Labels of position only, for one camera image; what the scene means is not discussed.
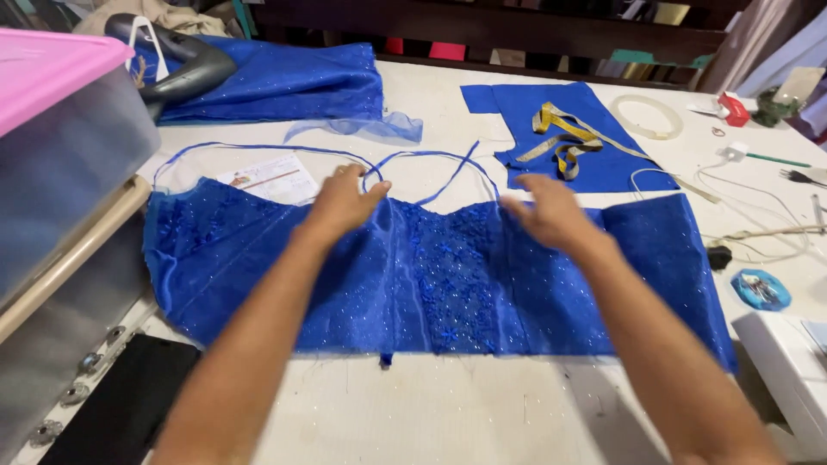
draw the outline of hand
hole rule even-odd
[[[341,165],[322,183],[322,189],[302,223],[304,233],[311,233],[332,245],[345,233],[360,227],[380,200],[390,190],[390,181],[380,182],[370,192],[359,194],[362,165]]]
[[[546,175],[520,175],[516,180],[531,192],[534,208],[511,197],[503,197],[500,203],[537,242],[571,252],[600,235],[577,204],[574,192],[561,181]]]

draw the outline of person's right hand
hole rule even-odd
[[[537,242],[569,252],[601,234],[561,181],[546,175],[520,175],[516,180],[531,192],[534,208],[512,197],[503,197],[500,203]]]

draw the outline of pink lid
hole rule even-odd
[[[0,28],[0,137],[134,54],[111,37]]]

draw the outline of clear tape roll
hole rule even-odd
[[[670,132],[657,132],[651,129],[647,129],[645,127],[640,127],[637,124],[629,121],[620,112],[620,104],[624,102],[643,103],[644,105],[648,105],[652,108],[655,108],[669,120],[669,124],[672,125],[672,130]],[[665,105],[664,103],[658,102],[654,98],[633,94],[621,95],[612,102],[609,111],[618,120],[618,122],[620,122],[620,126],[623,126],[625,130],[629,132],[634,132],[635,134],[646,137],[647,139],[654,139],[656,141],[668,141],[669,139],[674,139],[675,137],[680,136],[681,132],[683,132],[683,120],[680,116],[678,116],[677,112]]]

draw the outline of paper sheet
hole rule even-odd
[[[247,166],[219,175],[217,179],[279,204],[309,204],[318,193],[318,184],[296,155]]]

